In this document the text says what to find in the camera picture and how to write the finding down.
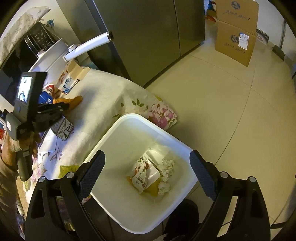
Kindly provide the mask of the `left hand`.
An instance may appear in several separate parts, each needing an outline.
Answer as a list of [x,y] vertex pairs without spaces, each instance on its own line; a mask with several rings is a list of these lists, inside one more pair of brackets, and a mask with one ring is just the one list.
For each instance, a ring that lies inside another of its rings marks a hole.
[[3,162],[13,171],[18,169],[16,153],[18,151],[30,151],[30,154],[36,158],[38,155],[38,144],[41,142],[38,133],[25,133],[19,140],[13,140],[9,134],[6,134],[4,145],[1,151]]

